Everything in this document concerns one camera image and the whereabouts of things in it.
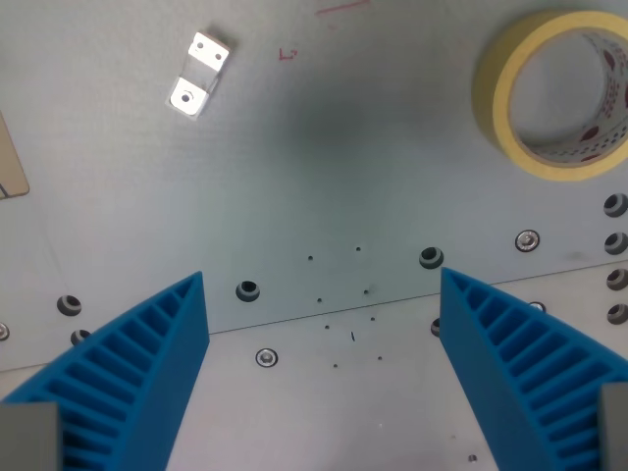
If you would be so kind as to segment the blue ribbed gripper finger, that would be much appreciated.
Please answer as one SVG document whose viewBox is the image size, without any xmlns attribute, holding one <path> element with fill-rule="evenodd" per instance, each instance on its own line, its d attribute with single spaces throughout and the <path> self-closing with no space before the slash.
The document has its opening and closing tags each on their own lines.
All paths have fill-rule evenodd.
<svg viewBox="0 0 628 471">
<path fill-rule="evenodd" d="M 603 385 L 627 361 L 529 303 L 441 274 L 440 341 L 500 470 L 599 470 Z"/>
<path fill-rule="evenodd" d="M 4 401 L 58 406 L 64 470 L 164 470 L 209 343 L 196 272 L 91 333 Z"/>
</svg>

